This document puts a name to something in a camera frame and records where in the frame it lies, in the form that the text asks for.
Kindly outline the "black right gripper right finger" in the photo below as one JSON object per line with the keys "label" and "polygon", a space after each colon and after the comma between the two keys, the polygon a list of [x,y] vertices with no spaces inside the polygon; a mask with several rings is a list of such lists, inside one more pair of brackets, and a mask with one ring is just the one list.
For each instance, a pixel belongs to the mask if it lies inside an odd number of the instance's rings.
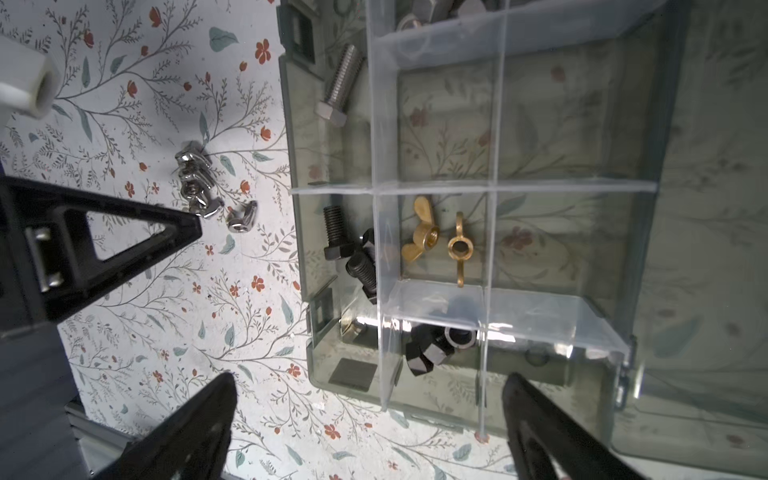
{"label": "black right gripper right finger", "polygon": [[641,477],[522,375],[509,375],[502,401],[520,479],[556,479],[555,464],[572,479]]}

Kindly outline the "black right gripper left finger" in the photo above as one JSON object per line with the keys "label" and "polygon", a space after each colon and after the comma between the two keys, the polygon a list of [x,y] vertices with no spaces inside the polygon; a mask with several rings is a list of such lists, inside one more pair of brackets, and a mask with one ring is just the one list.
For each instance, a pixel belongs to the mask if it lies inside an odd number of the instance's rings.
{"label": "black right gripper left finger", "polygon": [[219,479],[236,407],[235,378],[229,372],[221,373],[96,477]]}

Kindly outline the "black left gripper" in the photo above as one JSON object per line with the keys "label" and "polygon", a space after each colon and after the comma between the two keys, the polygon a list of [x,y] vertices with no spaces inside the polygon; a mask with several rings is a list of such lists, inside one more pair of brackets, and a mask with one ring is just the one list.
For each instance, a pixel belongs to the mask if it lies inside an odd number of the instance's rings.
{"label": "black left gripper", "polygon": [[3,179],[1,334],[66,320],[201,234],[189,213]]}

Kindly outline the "small black nut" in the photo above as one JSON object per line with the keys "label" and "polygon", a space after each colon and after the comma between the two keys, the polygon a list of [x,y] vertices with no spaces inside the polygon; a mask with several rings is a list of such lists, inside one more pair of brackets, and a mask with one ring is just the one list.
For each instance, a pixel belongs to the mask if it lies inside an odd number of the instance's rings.
{"label": "small black nut", "polygon": [[433,371],[455,353],[445,328],[420,324],[411,330],[410,341],[405,346],[405,357],[411,373],[418,377]]}
{"label": "small black nut", "polygon": [[446,327],[444,336],[447,342],[456,350],[466,350],[472,348],[477,341],[475,330],[464,330],[453,327]]}

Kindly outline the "silver flange nut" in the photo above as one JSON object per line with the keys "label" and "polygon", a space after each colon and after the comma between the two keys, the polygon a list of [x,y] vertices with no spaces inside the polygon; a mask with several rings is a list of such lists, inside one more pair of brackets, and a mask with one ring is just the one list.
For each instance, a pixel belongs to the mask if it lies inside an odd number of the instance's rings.
{"label": "silver flange nut", "polygon": [[212,166],[212,162],[205,154],[202,144],[197,141],[185,143],[183,148],[175,154],[175,160],[180,166],[187,163],[194,163],[198,167],[205,169],[210,169]]}
{"label": "silver flange nut", "polygon": [[211,199],[206,193],[186,197],[188,212],[203,219],[216,216],[224,210],[224,202],[220,198]]}
{"label": "silver flange nut", "polygon": [[208,192],[215,186],[215,181],[206,169],[183,168],[178,172],[183,196],[192,196],[200,192]]}

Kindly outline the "silver wing nut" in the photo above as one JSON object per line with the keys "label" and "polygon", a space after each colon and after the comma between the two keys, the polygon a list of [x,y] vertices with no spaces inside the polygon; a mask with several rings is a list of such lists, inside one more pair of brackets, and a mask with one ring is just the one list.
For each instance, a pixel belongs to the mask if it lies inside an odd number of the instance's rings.
{"label": "silver wing nut", "polygon": [[250,232],[256,221],[258,203],[256,201],[248,202],[240,211],[234,211],[227,218],[227,228],[232,233]]}

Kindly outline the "brass wing nut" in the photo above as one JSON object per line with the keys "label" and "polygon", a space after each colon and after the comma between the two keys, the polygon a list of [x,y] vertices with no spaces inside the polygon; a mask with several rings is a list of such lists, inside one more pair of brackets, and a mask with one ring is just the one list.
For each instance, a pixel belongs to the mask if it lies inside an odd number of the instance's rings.
{"label": "brass wing nut", "polygon": [[464,215],[462,212],[456,213],[455,235],[448,241],[447,249],[449,256],[457,262],[457,287],[463,288],[465,285],[464,265],[474,254],[474,244],[465,235]]}
{"label": "brass wing nut", "polygon": [[402,246],[401,255],[406,263],[414,262],[431,250],[437,244],[440,235],[440,228],[435,222],[430,200],[426,196],[417,196],[413,207],[420,223],[414,230],[412,241]]}

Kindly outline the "black hex bolt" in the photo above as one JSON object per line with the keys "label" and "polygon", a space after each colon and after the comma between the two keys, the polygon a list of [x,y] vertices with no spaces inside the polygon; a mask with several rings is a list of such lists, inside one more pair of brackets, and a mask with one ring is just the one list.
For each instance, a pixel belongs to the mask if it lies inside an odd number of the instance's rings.
{"label": "black hex bolt", "polygon": [[377,304],[377,275],[375,267],[375,233],[373,228],[362,236],[362,245],[348,260],[347,273],[362,284],[362,290],[373,305]]}
{"label": "black hex bolt", "polygon": [[351,257],[356,246],[348,236],[342,207],[338,205],[324,207],[323,217],[328,239],[328,245],[324,249],[325,259],[336,261]]}

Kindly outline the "translucent green organizer box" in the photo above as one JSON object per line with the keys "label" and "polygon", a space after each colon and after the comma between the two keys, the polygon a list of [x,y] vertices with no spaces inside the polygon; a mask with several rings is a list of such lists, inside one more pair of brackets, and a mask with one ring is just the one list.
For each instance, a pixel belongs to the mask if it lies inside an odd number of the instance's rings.
{"label": "translucent green organizer box", "polygon": [[[487,1],[397,31],[411,2],[277,7],[312,385],[487,439],[518,373],[618,454],[765,477],[766,3]],[[339,128],[315,107],[346,44]],[[406,263],[417,196],[440,235]],[[355,252],[374,229],[376,305],[325,259],[332,205]],[[477,341],[416,377],[420,324]]]}

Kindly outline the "silver hex bolt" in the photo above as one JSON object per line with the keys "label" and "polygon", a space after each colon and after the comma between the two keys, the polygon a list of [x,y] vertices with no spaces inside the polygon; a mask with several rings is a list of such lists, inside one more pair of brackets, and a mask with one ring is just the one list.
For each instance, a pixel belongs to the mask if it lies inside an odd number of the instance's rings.
{"label": "silver hex bolt", "polygon": [[343,127],[347,121],[346,104],[362,69],[364,57],[354,44],[346,44],[342,51],[334,77],[324,99],[315,107],[315,113],[336,127]]}

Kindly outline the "shiny silver nut pair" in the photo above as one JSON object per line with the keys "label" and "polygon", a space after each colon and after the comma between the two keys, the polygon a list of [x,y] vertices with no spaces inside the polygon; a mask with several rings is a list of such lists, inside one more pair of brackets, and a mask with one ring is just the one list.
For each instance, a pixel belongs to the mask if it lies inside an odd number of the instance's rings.
{"label": "shiny silver nut pair", "polygon": [[411,2],[410,10],[399,20],[396,30],[411,30],[486,12],[486,5],[480,0],[416,0]]}

